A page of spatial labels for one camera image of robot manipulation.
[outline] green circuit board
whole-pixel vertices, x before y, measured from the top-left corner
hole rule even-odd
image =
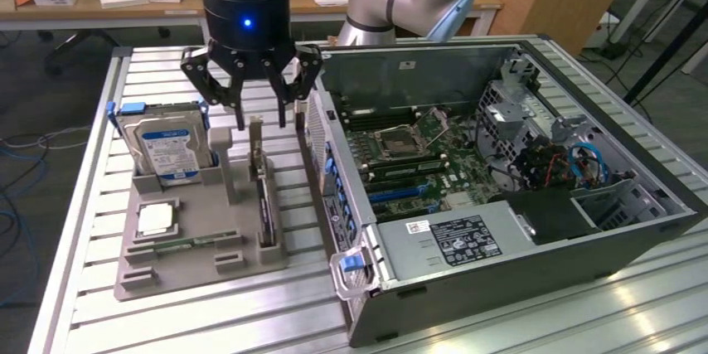
[[[464,120],[443,118],[444,114],[440,112],[428,113],[411,127],[394,126],[388,129],[347,133],[370,200],[376,192],[426,187],[416,196],[372,203],[379,222],[480,205],[500,193],[487,163],[474,146],[467,144],[466,135],[470,138],[471,132]],[[444,157],[435,158],[440,154],[444,154]],[[406,173],[415,170],[406,167],[406,160],[420,157],[435,158],[426,161],[432,172],[414,173],[416,175],[410,177],[384,176],[372,181],[367,165],[402,164],[390,169],[395,169],[396,173]]]

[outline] aluminum extrusion table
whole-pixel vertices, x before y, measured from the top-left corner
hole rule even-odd
[[[562,72],[708,201],[708,175],[620,98],[552,42],[530,39]],[[476,42],[495,41],[480,38]],[[116,49],[88,149],[30,346],[40,352],[568,353],[708,352],[708,224],[591,284],[546,294],[406,335],[379,346],[348,347],[342,306],[296,131],[276,126],[276,101],[264,82],[244,88],[244,110],[262,114],[266,151],[276,165],[290,267],[270,274],[134,301],[114,298],[120,233],[134,160],[104,107],[110,100],[172,103],[198,98],[179,69],[180,47]],[[216,68],[218,78],[226,74]],[[542,92],[562,114],[579,112],[544,80]],[[212,126],[235,126],[220,106]],[[247,131],[234,131],[234,158],[246,156]]]

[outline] wooden desk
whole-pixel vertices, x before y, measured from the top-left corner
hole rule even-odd
[[[480,19],[472,34],[486,34],[502,8],[499,0],[475,0],[471,17]],[[344,21],[347,7],[320,7],[315,0],[291,0],[292,22]],[[182,3],[148,3],[103,9],[99,0],[79,0],[72,7],[16,7],[15,0],[0,0],[0,31],[55,30],[196,25],[208,37],[202,0]]]

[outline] motherboard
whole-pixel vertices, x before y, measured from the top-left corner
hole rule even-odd
[[[480,205],[500,193],[471,141],[468,118],[450,113],[440,106],[423,114],[407,109],[346,119],[348,145],[379,223]]]

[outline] gray carpet floor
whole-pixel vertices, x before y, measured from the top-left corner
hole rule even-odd
[[[664,1],[650,2],[638,19],[638,25],[644,22],[651,11]],[[614,11],[620,16],[624,15],[632,2],[634,0],[615,0]],[[640,78],[691,17],[692,12],[682,8],[655,42],[642,47],[643,57],[634,57],[620,73],[622,80],[628,85],[632,85]],[[327,35],[336,35],[339,27],[339,22],[296,26],[296,38],[322,40]],[[707,25],[687,43],[663,74],[659,74],[656,81],[708,40],[706,28]],[[154,28],[112,30],[111,34],[124,46],[198,45],[202,42],[202,34],[196,27],[172,28],[172,36],[167,39],[159,37]],[[7,32],[6,35],[12,39],[16,32]],[[70,35],[71,32],[55,32],[55,41],[44,43],[36,37],[35,32],[24,32],[18,42],[0,50],[0,138],[20,133],[50,133],[91,123],[112,49],[100,39],[91,38],[62,59],[63,75],[47,76],[43,74],[43,60],[38,55],[47,54]],[[592,51],[584,51],[583,55],[592,60],[600,59]],[[624,58],[606,61],[607,65],[600,62],[586,62],[584,65],[606,80],[612,76],[608,66],[616,69],[623,60]],[[704,62],[694,76],[680,72],[674,74],[644,103],[659,130],[704,167],[708,166],[707,84],[708,63]],[[610,87],[618,93],[624,94],[618,80],[611,83]],[[86,140],[87,136],[88,133],[82,131],[63,135],[56,138],[52,145],[79,143]],[[28,139],[14,141],[14,143],[27,142]],[[18,153],[30,157],[38,156],[42,151],[39,148],[31,148]],[[31,258],[27,244],[24,240],[20,240],[16,248],[0,259],[0,301],[19,288],[27,288],[20,295],[14,297],[16,304],[0,308],[0,353],[15,354],[27,351],[82,156],[83,148],[50,151],[47,178],[16,199],[19,211],[23,213],[35,236],[40,272],[39,281],[27,285],[26,281],[32,276]],[[14,159],[0,153],[0,182],[11,181],[31,163],[30,160]],[[30,183],[35,176],[36,174],[32,174],[27,180],[23,180],[24,184]],[[23,184],[14,186],[11,191],[22,187]],[[0,209],[7,209],[7,206],[3,204]],[[0,219],[0,230],[4,226],[6,220]],[[11,237],[8,234],[0,236],[0,250],[10,244]]]

